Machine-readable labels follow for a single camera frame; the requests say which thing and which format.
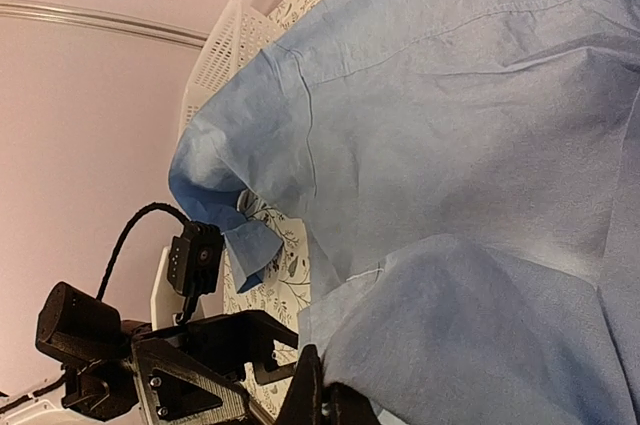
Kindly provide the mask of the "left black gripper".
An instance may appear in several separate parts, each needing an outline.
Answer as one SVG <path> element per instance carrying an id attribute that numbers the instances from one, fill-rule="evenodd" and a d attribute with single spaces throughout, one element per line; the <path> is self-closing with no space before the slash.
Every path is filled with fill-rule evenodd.
<path id="1" fill-rule="evenodd" d="M 140 326 L 111 355 L 70 367 L 62 405 L 100 422 L 138 407 L 147 424 L 271 424 L 243 382 L 247 365 L 260 385 L 293 376 L 278 344 L 297 349 L 299 336 L 261 310 Z"/>

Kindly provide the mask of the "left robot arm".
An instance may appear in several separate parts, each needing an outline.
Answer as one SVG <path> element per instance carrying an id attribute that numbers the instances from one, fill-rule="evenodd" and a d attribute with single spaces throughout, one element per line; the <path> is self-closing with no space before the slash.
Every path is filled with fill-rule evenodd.
<path id="1" fill-rule="evenodd" d="M 60 377 L 1 400 L 4 424 L 114 424 L 138 410 L 145 424 L 271 424 L 245 388 L 245 367 L 269 385 L 292 377 L 276 349 L 298 335 L 262 310 L 155 330 L 60 282 L 38 315 L 36 348 Z"/>

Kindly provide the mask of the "light blue long sleeve shirt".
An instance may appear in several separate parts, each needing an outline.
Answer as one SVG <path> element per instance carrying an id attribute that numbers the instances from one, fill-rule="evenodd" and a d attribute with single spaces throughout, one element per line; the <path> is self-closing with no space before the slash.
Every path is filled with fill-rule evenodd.
<path id="1" fill-rule="evenodd" d="M 639 420 L 639 0 L 322 0 L 186 128 L 169 187 L 384 424 Z"/>

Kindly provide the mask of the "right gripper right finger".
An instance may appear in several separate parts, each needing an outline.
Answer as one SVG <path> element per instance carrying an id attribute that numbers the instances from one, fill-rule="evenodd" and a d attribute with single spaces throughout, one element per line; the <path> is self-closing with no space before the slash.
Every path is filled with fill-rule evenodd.
<path id="1" fill-rule="evenodd" d="M 329 424 L 380 425 L 368 398 L 349 386 L 334 383 L 328 388 Z"/>

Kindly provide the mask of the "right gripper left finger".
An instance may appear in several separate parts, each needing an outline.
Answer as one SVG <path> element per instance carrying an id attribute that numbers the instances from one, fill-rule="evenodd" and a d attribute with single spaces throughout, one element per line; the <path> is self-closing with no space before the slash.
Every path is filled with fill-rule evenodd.
<path id="1" fill-rule="evenodd" d="M 315 345 L 306 345 L 279 413 L 280 425 L 321 425 L 323 378 Z"/>

